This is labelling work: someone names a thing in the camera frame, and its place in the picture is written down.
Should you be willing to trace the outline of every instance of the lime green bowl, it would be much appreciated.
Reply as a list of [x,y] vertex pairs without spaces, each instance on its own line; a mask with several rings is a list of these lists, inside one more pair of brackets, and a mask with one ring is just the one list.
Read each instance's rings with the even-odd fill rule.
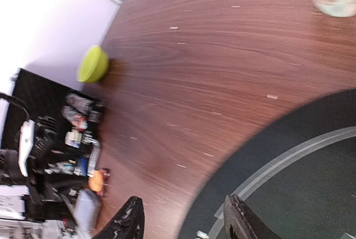
[[106,73],[109,66],[109,57],[100,46],[92,46],[84,56],[78,70],[79,82],[97,82]]

